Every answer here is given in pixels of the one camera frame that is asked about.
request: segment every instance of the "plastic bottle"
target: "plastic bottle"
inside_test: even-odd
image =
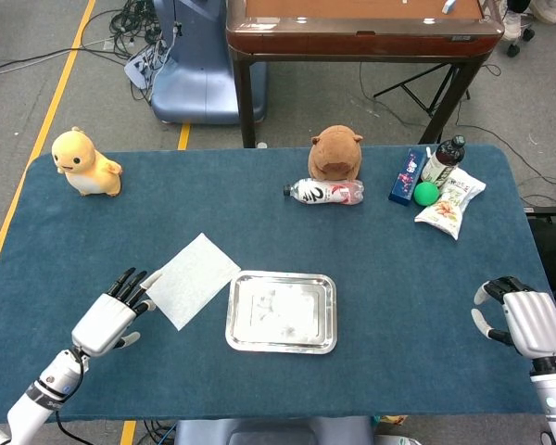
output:
[[[317,181],[308,178],[284,186],[285,197],[293,197],[305,204],[333,202],[351,206],[362,201],[363,191],[361,181]]]
[[[461,135],[443,142],[426,162],[420,178],[441,187],[465,156],[465,138]]]

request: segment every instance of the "blue machine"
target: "blue machine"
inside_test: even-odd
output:
[[[188,420],[177,430],[181,445],[374,444],[370,417]]]
[[[163,38],[173,40],[173,22],[181,23],[167,63],[153,86],[152,109],[169,122],[239,123],[233,62],[226,41],[225,0],[154,0]],[[251,66],[254,119],[267,107],[268,67]]]

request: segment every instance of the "yellow floor line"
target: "yellow floor line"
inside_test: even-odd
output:
[[[136,421],[126,420],[123,423],[123,431],[121,431],[120,445],[132,445],[133,435],[136,432]]]
[[[189,123],[182,124],[182,131],[179,133],[179,142],[177,143],[178,150],[187,149],[187,141],[189,140],[189,130],[191,125]]]
[[[182,130],[179,133],[179,141],[177,142],[178,150],[187,149],[187,141],[189,140],[189,130],[191,125],[189,123],[182,124]],[[120,445],[132,445],[133,435],[136,431],[136,421],[126,420],[123,423],[123,431],[121,432]]]
[[[84,14],[82,15],[81,23],[78,27],[78,30],[76,31],[76,36],[74,37],[74,42],[72,43],[73,48],[78,48],[80,46],[82,29],[89,21],[94,7],[95,0],[89,0],[86,5],[86,9],[84,10]],[[12,198],[12,202],[10,202],[10,207],[8,208],[8,212],[6,213],[6,217],[4,219],[4,222],[2,223],[2,227],[0,228],[0,252],[2,251],[2,246],[4,245],[8,227],[10,226],[10,222],[12,221],[12,215],[14,215],[17,204],[19,203],[20,190],[22,189],[22,185],[25,182],[27,168],[41,154],[41,150],[44,147],[45,139],[47,138],[47,134],[49,133],[49,129],[52,125],[52,121],[54,120],[54,116],[56,115],[57,106],[59,105],[59,101],[62,98],[62,95],[64,94],[66,83],[68,82],[72,67],[74,66],[74,61],[76,60],[77,53],[78,51],[70,51],[68,54],[66,65],[64,65],[64,70],[62,71],[62,75],[60,76],[59,82],[57,83],[56,91],[54,92],[52,101],[49,104],[49,108],[47,109],[44,123],[42,124],[41,129],[39,130],[39,134],[37,135],[37,139],[35,140],[35,145],[33,146],[33,150],[29,156],[29,160],[27,161],[25,171],[20,178],[19,186],[17,187],[15,196]]]

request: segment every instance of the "stainless steel tray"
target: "stainless steel tray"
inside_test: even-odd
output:
[[[334,281],[242,271],[231,282],[225,335],[236,350],[326,354],[337,341]]]

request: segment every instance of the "concrete floor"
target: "concrete floor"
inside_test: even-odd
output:
[[[102,0],[93,15],[120,7],[122,0]],[[78,28],[84,2],[0,1],[0,63],[68,47]],[[96,20],[85,41],[108,37],[108,18]],[[489,60],[502,74],[478,74],[472,100],[461,107],[461,122],[485,127],[500,135],[544,175],[556,177],[556,25],[536,24],[537,37],[524,44],[518,58],[508,59],[502,49]],[[62,72],[66,56],[25,70],[0,75],[0,227],[15,193],[33,144]],[[259,140],[272,146],[309,146],[310,137],[324,127],[343,123],[364,136],[365,145],[408,144],[422,133],[420,125],[403,125],[386,107],[363,97],[359,64],[274,63],[271,68],[269,110],[259,124]],[[366,92],[387,87],[425,66],[364,64]],[[440,75],[418,81],[414,88],[427,98]],[[426,116],[400,91],[382,98],[399,118],[421,125]],[[509,157],[515,180],[536,175],[495,136],[472,128],[456,128],[453,119],[445,137],[464,134],[473,143],[490,143]],[[43,152],[71,126],[83,128],[102,151],[175,149],[180,125],[163,124],[144,102],[130,96],[122,67],[90,54],[77,57],[68,85],[57,108]],[[192,127],[188,149],[240,147],[238,127]],[[556,201],[556,186],[532,180],[520,187],[522,196],[541,204]],[[543,418],[532,415],[414,416],[395,431],[422,444],[537,444]],[[95,444],[120,443],[121,422],[96,421],[69,425],[70,430]],[[134,443],[142,437],[136,432]],[[76,443],[63,437],[54,425],[45,426],[40,443]]]

